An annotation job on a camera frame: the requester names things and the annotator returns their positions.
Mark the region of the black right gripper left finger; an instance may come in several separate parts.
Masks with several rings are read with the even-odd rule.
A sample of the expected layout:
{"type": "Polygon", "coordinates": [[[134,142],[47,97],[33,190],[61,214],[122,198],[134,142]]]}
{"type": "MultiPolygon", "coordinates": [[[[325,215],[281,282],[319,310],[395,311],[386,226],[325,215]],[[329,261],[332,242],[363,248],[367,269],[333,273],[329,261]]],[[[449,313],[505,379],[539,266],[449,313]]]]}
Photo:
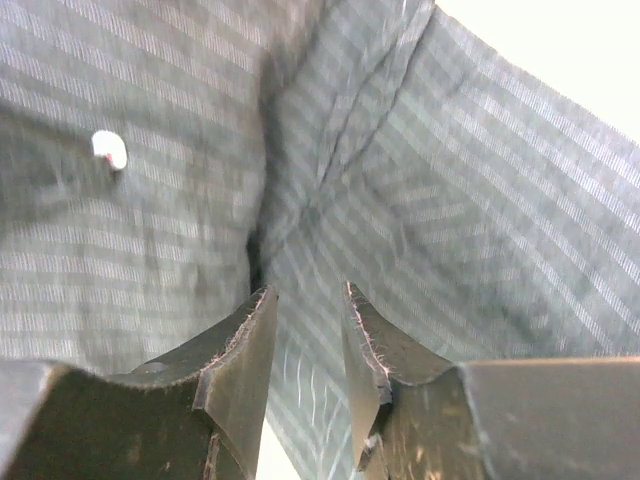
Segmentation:
{"type": "Polygon", "coordinates": [[[264,287],[233,314],[127,374],[1,364],[5,479],[252,479],[277,325],[264,287]]]}

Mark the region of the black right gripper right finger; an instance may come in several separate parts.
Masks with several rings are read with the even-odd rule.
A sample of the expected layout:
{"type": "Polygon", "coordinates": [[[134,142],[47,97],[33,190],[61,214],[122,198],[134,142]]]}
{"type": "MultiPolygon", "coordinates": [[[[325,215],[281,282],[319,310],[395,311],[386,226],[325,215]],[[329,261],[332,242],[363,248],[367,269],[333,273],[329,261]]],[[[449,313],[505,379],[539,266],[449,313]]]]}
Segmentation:
{"type": "Polygon", "coordinates": [[[352,448],[368,479],[635,479],[635,357],[450,362],[345,286],[352,448]]]}

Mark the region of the black pinstriped long sleeve shirt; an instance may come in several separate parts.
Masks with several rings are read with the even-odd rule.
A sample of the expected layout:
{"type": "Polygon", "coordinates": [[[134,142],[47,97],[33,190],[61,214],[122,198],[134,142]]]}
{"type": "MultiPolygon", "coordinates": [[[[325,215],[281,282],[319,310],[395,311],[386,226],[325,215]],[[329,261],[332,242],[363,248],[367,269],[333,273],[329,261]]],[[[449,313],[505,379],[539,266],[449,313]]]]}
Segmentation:
{"type": "Polygon", "coordinates": [[[109,374],[279,294],[267,416],[352,479],[345,282],[439,355],[639,350],[639,147],[432,1],[5,1],[1,353],[109,374]]]}

